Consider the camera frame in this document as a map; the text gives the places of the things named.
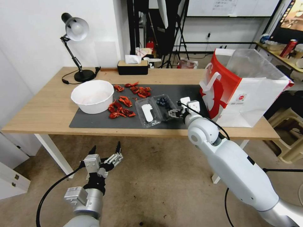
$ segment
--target white bowl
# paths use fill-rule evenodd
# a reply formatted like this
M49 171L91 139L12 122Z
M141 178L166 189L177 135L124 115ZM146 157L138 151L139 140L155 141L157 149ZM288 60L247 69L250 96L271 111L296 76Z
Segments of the white bowl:
M87 114L98 114L113 102L114 87L105 80L91 80L77 86L70 98Z

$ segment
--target lamp arm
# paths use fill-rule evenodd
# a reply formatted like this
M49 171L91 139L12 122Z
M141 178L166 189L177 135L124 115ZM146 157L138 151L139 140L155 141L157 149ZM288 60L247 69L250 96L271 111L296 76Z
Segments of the lamp arm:
M62 40L62 42L64 43L64 46L66 47L66 49L68 50L69 54L71 55L74 63L76 64L76 66L79 69L79 72L83 72L82 70L82 64L80 63L80 61L73 55L73 53L70 51L67 42L70 40L69 38L66 37L66 34L62 37L60 37L60 39Z

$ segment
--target tissue box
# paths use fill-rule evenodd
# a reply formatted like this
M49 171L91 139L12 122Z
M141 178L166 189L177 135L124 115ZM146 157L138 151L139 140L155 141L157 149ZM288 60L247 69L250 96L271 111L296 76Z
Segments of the tissue box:
M126 64L125 61L119 61L117 68L119 75L147 75L148 61L142 60L140 64Z

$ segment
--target lamp base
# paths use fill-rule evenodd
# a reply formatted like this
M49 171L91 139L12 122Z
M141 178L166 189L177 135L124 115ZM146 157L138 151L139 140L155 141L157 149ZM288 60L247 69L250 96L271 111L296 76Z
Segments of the lamp base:
M91 70L85 69L83 72L77 72L74 75L75 81L86 82L95 78L95 73Z

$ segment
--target tissue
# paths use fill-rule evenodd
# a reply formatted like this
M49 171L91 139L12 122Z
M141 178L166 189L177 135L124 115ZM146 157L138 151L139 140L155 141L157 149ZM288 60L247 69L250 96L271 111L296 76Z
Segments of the tissue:
M126 64L140 64L141 57L137 55L125 55L125 63Z

